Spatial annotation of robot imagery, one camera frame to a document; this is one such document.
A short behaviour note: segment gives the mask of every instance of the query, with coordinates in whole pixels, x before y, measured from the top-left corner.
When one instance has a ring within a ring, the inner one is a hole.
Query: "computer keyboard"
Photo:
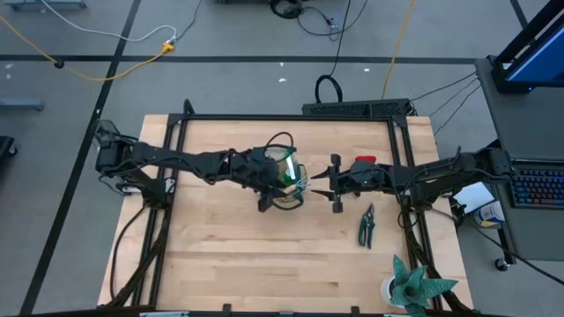
[[[516,207],[564,209],[564,169],[517,169],[511,193]]]

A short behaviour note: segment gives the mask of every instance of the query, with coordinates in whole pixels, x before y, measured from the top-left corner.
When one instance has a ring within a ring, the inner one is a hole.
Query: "wooden table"
[[[166,122],[166,115],[147,115],[140,139],[162,146]],[[415,163],[437,160],[429,119],[409,117],[408,122]],[[381,122],[190,121],[184,151],[242,151],[263,146],[279,131],[293,135],[296,155],[309,175],[323,171],[331,153],[342,156],[343,167],[358,155],[392,163],[387,125]],[[399,129],[397,141],[401,151]],[[157,168],[148,166],[145,171],[154,176]],[[327,180],[311,184],[328,187]],[[359,306],[363,313],[403,312],[388,306],[379,292],[381,281],[393,274],[393,255],[408,263],[395,198],[374,192],[343,199],[342,214],[333,214],[331,203],[314,193],[306,193],[304,206],[297,210],[271,208],[260,213],[252,190],[227,181],[208,186],[180,173],[157,308],[219,311],[223,304],[232,304],[234,311],[348,313],[351,306]],[[375,206],[372,250],[357,242],[360,216],[370,203]],[[124,199],[116,237],[141,204],[140,195]],[[434,207],[450,213],[445,199]],[[138,264],[147,214],[130,227],[120,245],[117,290]],[[453,291],[471,306],[455,227],[434,213],[427,213],[427,227],[435,267],[443,278],[459,281]],[[149,271],[142,303],[148,298]],[[108,285],[109,263],[101,304],[109,301]]]

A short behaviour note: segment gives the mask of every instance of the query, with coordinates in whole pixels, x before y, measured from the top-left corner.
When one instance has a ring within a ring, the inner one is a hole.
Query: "green leaf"
[[[405,268],[402,259],[394,254],[394,286],[404,284],[409,280],[409,272]]]
[[[417,304],[410,304],[405,310],[411,317],[425,317],[425,309]]]
[[[390,302],[394,305],[401,305],[401,306],[411,304],[409,299],[407,299],[404,295],[404,286],[403,285],[399,285],[399,286],[394,287],[394,289],[392,290]]]
[[[423,296],[423,293],[421,292],[419,292],[415,296],[406,295],[405,298],[413,304],[417,304],[423,307],[429,307],[429,302],[427,301],[427,299],[425,299],[425,296]]]
[[[420,289],[426,299],[431,299],[455,287],[456,283],[458,283],[458,281],[440,278],[424,279],[421,281]]]
[[[405,287],[413,287],[418,290],[421,284],[421,280],[423,279],[423,276],[425,275],[426,271],[427,271],[427,265],[420,268],[416,268],[410,274],[407,282],[405,282]]]

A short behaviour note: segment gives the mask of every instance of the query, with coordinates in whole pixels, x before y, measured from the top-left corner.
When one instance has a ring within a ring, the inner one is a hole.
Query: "yellow cable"
[[[390,68],[388,69],[388,75],[386,75],[386,81],[384,82],[384,89],[382,90],[382,99],[386,95],[386,89],[388,88],[388,82],[390,81],[391,71],[394,69],[394,63],[396,62],[396,56],[399,54],[399,47],[402,44],[402,39],[404,38],[405,29],[407,29],[407,25],[409,24],[409,19],[412,17],[413,7],[415,7],[415,0],[409,4],[409,11],[407,15],[405,15],[405,22],[404,26],[402,26],[402,31],[399,33],[399,38],[397,38],[396,43],[396,50],[394,51],[394,56],[391,58]]]
[[[8,28],[9,28],[12,32],[14,32],[22,41],[24,41],[24,42],[27,43],[29,46],[31,46],[32,48],[34,48],[36,51],[38,51],[41,55],[43,55],[43,56],[44,56],[45,58],[47,58],[49,61],[51,61],[51,62],[53,62],[53,63],[58,63],[58,61],[57,61],[55,58],[53,58],[51,55],[45,53],[43,50],[41,50],[40,48],[38,48],[35,44],[33,44],[30,40],[28,40],[24,35],[22,35],[18,30],[16,30],[16,28],[13,27],[13,26],[10,24],[10,22],[8,22],[3,16],[0,16],[0,20],[2,20],[2,22],[4,22],[4,23],[8,26]],[[165,43],[163,44],[162,50],[161,50],[160,53],[158,53],[156,56],[154,56],[153,58],[151,58],[151,59],[149,59],[149,60],[147,60],[147,61],[141,62],[141,63],[139,63],[139,64],[137,64],[137,65],[131,67],[130,69],[124,71],[123,73],[121,73],[121,74],[119,74],[119,75],[115,75],[115,76],[113,76],[113,77],[104,77],[104,78],[102,78],[102,77],[89,77],[89,76],[87,76],[87,75],[81,73],[80,71],[75,70],[75,69],[73,69],[73,68],[71,68],[71,67],[66,66],[66,67],[64,67],[64,68],[65,68],[66,70],[70,71],[71,73],[73,73],[73,74],[75,74],[75,75],[77,75],[77,76],[80,76],[80,77],[82,77],[82,78],[84,78],[84,79],[88,79],[88,80],[92,80],[92,81],[108,81],[108,80],[117,79],[117,78],[119,78],[119,77],[123,77],[123,76],[125,76],[125,75],[131,73],[133,70],[135,70],[135,69],[137,69],[137,68],[139,68],[139,67],[141,67],[141,66],[143,66],[143,65],[146,65],[146,64],[148,64],[148,63],[152,63],[152,62],[156,61],[157,59],[159,59],[159,58],[160,58],[161,56],[163,56],[164,54],[166,54],[166,53],[168,53],[168,52],[170,52],[170,51],[172,51],[172,50],[174,50],[174,46],[173,46],[172,44],[170,44],[170,43],[165,42]]]

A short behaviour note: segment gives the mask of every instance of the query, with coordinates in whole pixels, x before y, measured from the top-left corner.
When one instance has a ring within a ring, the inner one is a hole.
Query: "succulent plant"
[[[424,307],[429,299],[453,288],[457,281],[448,279],[424,279],[427,266],[408,271],[404,262],[394,255],[394,283],[391,303],[404,306],[411,317],[425,316]]]

